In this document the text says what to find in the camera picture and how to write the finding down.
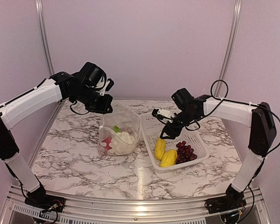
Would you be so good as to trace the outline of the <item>white plastic basket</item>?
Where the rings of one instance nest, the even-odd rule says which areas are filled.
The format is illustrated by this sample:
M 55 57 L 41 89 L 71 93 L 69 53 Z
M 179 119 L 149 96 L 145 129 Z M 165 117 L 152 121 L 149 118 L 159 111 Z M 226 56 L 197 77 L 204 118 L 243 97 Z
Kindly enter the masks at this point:
M 205 147 L 203 140 L 198 134 L 198 132 L 197 131 L 190 132 L 187 130 L 182 130 L 181 134 L 178 137 L 176 137 L 174 140 L 165 140 L 166 143 L 165 150 L 166 151 L 170 149 L 177 150 L 176 145 L 182 141 L 185 141 L 187 145 L 191 146 L 191 148 L 193 149 L 193 153 L 197 156 L 197 158 L 192 161 L 162 168 L 160 166 L 161 161 L 155 158 L 154 150 L 155 150 L 156 142 L 162 132 L 163 124 L 160 123 L 156 118 L 154 118 L 150 113 L 144 113 L 140 115 L 140 118 L 141 118 L 141 134 L 145 142 L 145 145 L 147 147 L 147 152 L 151 160 L 151 163 L 153 165 L 153 168 L 157 173 L 166 173 L 177 169 L 194 166 L 208 159 L 209 157 L 208 149 Z

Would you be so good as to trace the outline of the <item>clear dotted zip bag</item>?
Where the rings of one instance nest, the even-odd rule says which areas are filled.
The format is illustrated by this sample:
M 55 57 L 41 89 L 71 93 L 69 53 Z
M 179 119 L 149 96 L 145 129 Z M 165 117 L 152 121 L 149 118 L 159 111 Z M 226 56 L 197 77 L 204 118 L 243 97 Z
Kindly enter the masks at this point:
M 141 118 L 122 104 L 113 104 L 113 112 L 102 116 L 98 128 L 98 153 L 121 156 L 134 151 L 140 139 Z

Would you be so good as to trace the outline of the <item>white cauliflower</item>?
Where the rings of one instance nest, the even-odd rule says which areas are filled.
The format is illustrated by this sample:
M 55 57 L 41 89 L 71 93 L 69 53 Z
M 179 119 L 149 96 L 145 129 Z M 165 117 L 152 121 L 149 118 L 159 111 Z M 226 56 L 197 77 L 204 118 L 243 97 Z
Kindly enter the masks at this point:
M 115 135 L 112 137 L 110 146 L 116 155 L 126 155 L 132 152 L 135 138 L 128 132 L 123 132 L 118 126 L 113 127 Z

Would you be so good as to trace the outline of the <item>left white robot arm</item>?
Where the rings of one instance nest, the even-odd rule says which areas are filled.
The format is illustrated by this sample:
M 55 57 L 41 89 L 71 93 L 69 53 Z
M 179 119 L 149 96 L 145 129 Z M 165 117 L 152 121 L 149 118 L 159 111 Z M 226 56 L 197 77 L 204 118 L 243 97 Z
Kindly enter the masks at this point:
M 38 207 L 48 206 L 49 196 L 42 192 L 41 183 L 20 155 L 11 130 L 31 114 L 66 99 L 73 104 L 84 104 L 88 112 L 111 113 L 113 97 L 107 92 L 113 85 L 114 81 L 100 67 L 86 62 L 74 74 L 58 72 L 38 86 L 0 104 L 0 159 L 32 194 L 31 199 Z

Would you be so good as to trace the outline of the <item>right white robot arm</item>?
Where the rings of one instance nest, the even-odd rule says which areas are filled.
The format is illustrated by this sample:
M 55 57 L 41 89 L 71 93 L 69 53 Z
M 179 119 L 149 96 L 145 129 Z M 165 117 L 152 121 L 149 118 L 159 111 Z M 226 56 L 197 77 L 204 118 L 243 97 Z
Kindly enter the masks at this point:
M 250 128 L 248 152 L 236 178 L 230 188 L 233 190 L 222 198 L 222 205 L 232 209 L 240 201 L 240 195 L 257 176 L 268 154 L 274 151 L 272 144 L 277 135 L 275 120 L 279 117 L 271 111 L 266 102 L 252 104 L 215 97 L 212 93 L 193 97 L 187 89 L 177 90 L 171 98 L 180 110 L 155 109 L 152 115 L 160 122 L 166 119 L 161 132 L 161 139 L 174 140 L 183 128 L 212 116 L 233 121 Z

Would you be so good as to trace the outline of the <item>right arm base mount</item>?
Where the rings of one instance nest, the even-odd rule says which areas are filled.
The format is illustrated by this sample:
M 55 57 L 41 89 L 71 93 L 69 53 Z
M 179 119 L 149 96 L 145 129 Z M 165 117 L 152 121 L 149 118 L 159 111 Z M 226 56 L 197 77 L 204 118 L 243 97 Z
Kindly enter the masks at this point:
M 246 200 L 243 191 L 236 191 L 230 184 L 224 196 L 209 198 L 204 206 L 210 214 L 213 214 L 243 208 L 246 206 Z

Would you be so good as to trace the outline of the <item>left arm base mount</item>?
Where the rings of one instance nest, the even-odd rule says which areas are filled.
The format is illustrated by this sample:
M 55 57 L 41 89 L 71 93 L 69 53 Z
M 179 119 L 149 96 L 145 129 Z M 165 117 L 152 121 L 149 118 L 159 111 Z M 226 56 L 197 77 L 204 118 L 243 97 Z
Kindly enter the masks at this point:
M 48 195 L 44 186 L 39 182 L 40 187 L 32 193 L 27 191 L 25 195 L 25 204 L 41 208 L 45 212 L 55 210 L 62 212 L 65 204 L 65 198 Z

